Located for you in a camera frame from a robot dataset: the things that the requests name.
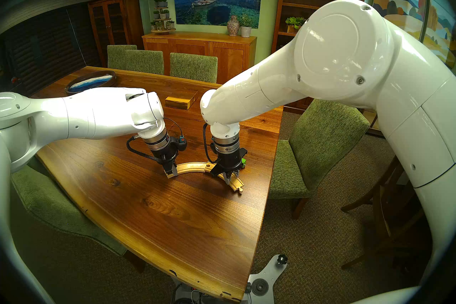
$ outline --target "chair seat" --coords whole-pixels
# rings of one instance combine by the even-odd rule
[[[29,166],[11,175],[11,183],[28,212],[61,232],[91,238],[118,255],[126,248],[88,219],[49,177]]]
[[[302,180],[302,175],[290,143],[285,139],[279,140],[268,198],[310,198],[314,193],[315,191],[309,191],[306,188]]]

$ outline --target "wood grain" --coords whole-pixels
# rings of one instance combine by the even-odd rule
[[[71,80],[96,70],[85,67],[34,97],[63,97]],[[199,100],[219,85],[114,71],[118,87],[155,91],[165,116],[181,126],[188,147],[178,164],[206,160]],[[165,98],[182,89],[197,91],[190,109],[166,107]],[[260,234],[280,120],[278,108],[241,123],[241,145],[248,150],[247,166],[239,174],[242,195],[208,173],[168,179],[160,165],[127,150],[129,136],[57,141],[38,157],[81,211],[131,252],[198,290],[239,303]],[[178,127],[166,124],[169,134],[177,136]],[[150,152],[140,140],[132,147]]]

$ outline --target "black cable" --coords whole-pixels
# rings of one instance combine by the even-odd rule
[[[173,121],[173,123],[175,123],[177,125],[177,127],[179,127],[179,130],[181,131],[181,136],[184,136],[184,134],[182,133],[181,127],[179,126],[179,124],[176,121],[171,120],[170,118],[163,118],[163,119],[168,119],[169,121]]]
[[[171,297],[171,304],[174,304],[174,300],[176,299],[176,292],[177,292],[177,289],[182,286],[182,283],[179,284],[176,288],[174,288],[173,292],[172,292],[172,297]]]
[[[142,153],[140,151],[137,151],[136,149],[133,149],[130,147],[130,142],[137,139],[139,136],[138,135],[135,135],[135,136],[131,136],[128,141],[127,141],[127,148],[130,152],[133,152],[133,153],[136,153],[136,154],[139,154],[140,156],[142,157],[146,157],[146,158],[149,158],[149,159],[152,159],[154,160],[155,162],[158,162],[159,164],[161,164],[163,161],[161,159],[158,159],[157,157],[154,157],[152,155],[148,155],[146,153]]]
[[[206,152],[206,158],[208,159],[209,162],[215,164],[217,163],[220,159],[217,158],[215,161],[212,161],[210,158],[209,158],[209,153],[208,153],[208,145],[206,144],[206,127],[208,127],[208,124],[205,123],[203,125],[203,141],[204,141],[204,152]]]

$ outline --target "wooden cabinet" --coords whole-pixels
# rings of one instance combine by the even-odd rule
[[[139,0],[94,0],[88,3],[90,21],[101,64],[107,67],[108,45],[136,45],[143,49],[144,30]]]
[[[144,49],[163,52],[165,75],[170,74],[171,52],[216,56],[217,83],[223,84],[255,62],[256,37],[243,38],[228,34],[200,32],[172,32],[168,35],[143,36]]]

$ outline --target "vase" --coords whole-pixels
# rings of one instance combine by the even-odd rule
[[[252,27],[241,27],[241,36],[243,38],[250,37],[250,32],[252,31]]]
[[[239,21],[237,16],[231,16],[231,19],[227,23],[228,34],[230,36],[237,36],[239,31]]]

